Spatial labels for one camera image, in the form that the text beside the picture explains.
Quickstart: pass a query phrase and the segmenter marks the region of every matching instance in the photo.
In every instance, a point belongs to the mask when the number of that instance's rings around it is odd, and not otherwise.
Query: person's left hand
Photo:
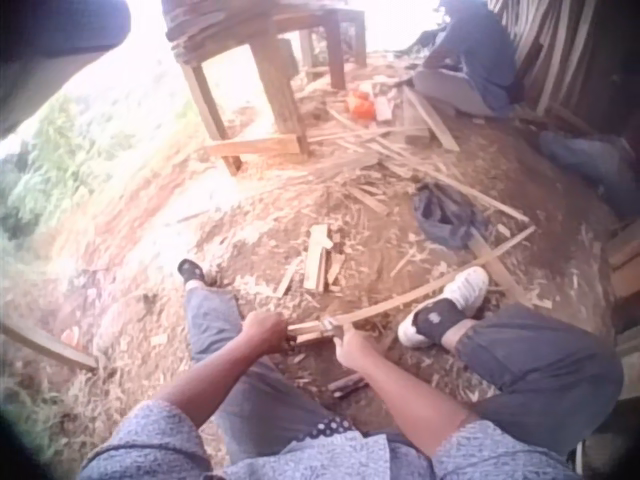
[[[280,312],[251,312],[242,323],[240,337],[261,355],[285,349],[287,321]]]

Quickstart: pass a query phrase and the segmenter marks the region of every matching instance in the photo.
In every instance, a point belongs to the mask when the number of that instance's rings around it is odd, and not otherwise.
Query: orange object
[[[374,120],[376,118],[376,106],[367,92],[360,90],[349,92],[347,107],[354,118],[361,120]]]

